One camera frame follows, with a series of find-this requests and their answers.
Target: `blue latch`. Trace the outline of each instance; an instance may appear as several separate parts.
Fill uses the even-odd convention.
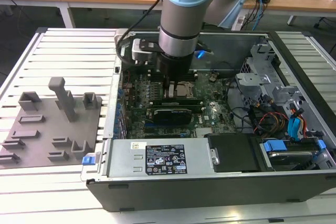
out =
[[[85,156],[82,159],[82,165],[95,165],[96,157],[94,156]]]
[[[268,140],[264,143],[266,152],[286,151],[287,147],[283,140]]]
[[[327,148],[327,146],[325,145],[324,141],[321,140],[321,139],[317,140],[317,144],[319,145],[319,147],[320,147],[321,150]]]

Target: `connector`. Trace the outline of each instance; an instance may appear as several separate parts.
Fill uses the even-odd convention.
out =
[[[289,104],[289,109],[296,110],[295,104],[294,103],[290,103]]]
[[[292,116],[294,117],[298,117],[299,115],[301,115],[304,112],[303,108],[299,108],[295,113],[293,113]]]
[[[269,103],[269,104],[273,104],[274,103],[274,100],[273,100],[273,98],[271,98],[269,95],[267,95],[267,94],[264,94],[263,96],[262,96],[262,99],[264,100],[264,101],[266,101],[267,103]]]

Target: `floor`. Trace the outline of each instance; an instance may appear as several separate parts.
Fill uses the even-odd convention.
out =
[[[62,18],[53,7],[13,6],[13,16],[0,15],[0,85],[10,73],[21,53],[34,35],[37,27],[64,27]],[[105,19],[104,10],[74,8],[72,10],[77,28],[126,28],[142,15],[141,10],[109,9],[109,19]],[[329,51],[336,42],[336,19],[329,24],[322,22],[318,29],[313,25],[318,17],[298,17],[293,26],[287,25],[288,16],[265,15],[257,30],[267,31],[308,31]],[[138,27],[156,29],[160,24],[160,12],[151,13]],[[208,26],[207,29],[221,30]],[[336,59],[336,49],[331,54]]]

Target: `blue drive bracket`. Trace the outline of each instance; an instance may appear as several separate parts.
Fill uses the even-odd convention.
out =
[[[263,143],[263,145],[266,152],[279,152],[287,150],[283,140],[268,140],[266,143]]]

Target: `red wire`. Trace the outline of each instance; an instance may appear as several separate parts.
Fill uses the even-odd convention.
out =
[[[269,115],[269,114],[278,114],[278,115],[282,115],[284,118],[286,118],[287,120],[288,120],[288,117],[286,117],[286,115],[284,115],[284,114],[282,114],[282,113],[279,113],[279,112],[268,112],[268,113],[266,113],[261,119],[260,119],[260,121],[259,121],[259,125],[260,125],[260,123],[265,119],[265,117],[267,116],[267,115]]]

